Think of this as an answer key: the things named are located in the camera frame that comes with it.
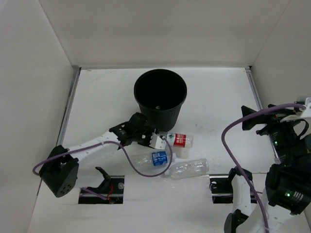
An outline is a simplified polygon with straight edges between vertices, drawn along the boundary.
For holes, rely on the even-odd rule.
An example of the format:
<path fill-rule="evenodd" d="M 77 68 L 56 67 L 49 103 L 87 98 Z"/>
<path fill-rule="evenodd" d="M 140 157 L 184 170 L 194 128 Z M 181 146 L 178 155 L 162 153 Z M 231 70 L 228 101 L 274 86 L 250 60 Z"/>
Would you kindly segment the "red label clear bottle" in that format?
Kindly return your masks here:
<path fill-rule="evenodd" d="M 160 136 L 166 137 L 177 158 L 188 158 L 190 149 L 193 146 L 193 135 L 172 132 L 160 132 Z"/>

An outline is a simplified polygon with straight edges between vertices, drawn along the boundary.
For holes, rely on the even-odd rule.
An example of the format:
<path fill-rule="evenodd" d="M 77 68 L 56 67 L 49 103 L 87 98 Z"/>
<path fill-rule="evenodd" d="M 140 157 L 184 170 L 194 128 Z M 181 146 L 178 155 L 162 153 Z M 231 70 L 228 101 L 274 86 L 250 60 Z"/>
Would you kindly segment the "blue label clear bottle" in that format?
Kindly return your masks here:
<path fill-rule="evenodd" d="M 131 157 L 134 167 L 140 172 L 151 172 L 152 170 L 163 170 L 167 167 L 170 159 L 174 163 L 176 154 L 169 151 L 155 151 L 147 154 L 139 154 Z"/>

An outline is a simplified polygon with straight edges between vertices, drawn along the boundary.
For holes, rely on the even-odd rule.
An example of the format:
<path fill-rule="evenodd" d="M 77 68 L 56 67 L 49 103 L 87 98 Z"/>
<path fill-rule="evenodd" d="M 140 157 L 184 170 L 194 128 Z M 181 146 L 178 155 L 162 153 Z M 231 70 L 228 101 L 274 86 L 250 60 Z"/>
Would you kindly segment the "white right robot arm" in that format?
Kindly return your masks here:
<path fill-rule="evenodd" d="M 255 111 L 242 106 L 242 117 L 236 120 L 244 131 L 261 124 L 257 135 L 270 138 L 279 158 L 269 168 L 265 187 L 259 194 L 252 182 L 252 173 L 236 164 L 225 180 L 233 192 L 233 209 L 228 214 L 226 233 L 271 233 L 292 217 L 301 214 L 311 202 L 311 135 L 307 119 L 310 105 L 296 102 L 269 105 Z M 301 122 L 301 133 L 294 127 Z"/>

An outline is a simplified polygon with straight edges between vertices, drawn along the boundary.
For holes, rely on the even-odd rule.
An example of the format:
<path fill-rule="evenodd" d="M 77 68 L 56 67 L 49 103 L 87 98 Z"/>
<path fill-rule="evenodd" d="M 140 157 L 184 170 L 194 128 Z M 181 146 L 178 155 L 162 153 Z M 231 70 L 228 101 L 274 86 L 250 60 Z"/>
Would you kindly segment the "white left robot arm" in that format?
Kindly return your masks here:
<path fill-rule="evenodd" d="M 104 134 L 74 147 L 62 145 L 52 149 L 48 158 L 33 168 L 53 194 L 60 198 L 71 191 L 79 179 L 79 166 L 101 156 L 106 156 L 133 142 L 153 149 L 165 147 L 158 130 L 147 125 L 147 118 L 135 113 L 131 118 L 106 131 Z"/>

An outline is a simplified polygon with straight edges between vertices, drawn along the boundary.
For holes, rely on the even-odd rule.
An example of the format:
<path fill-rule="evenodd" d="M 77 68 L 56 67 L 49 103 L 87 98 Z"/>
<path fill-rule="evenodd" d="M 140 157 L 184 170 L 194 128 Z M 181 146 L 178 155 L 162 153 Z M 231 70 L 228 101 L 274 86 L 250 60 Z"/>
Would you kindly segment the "clear unlabelled plastic bottle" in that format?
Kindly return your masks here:
<path fill-rule="evenodd" d="M 164 173 L 165 178 L 180 180 L 207 175 L 209 165 L 207 159 L 189 160 L 173 163 Z"/>

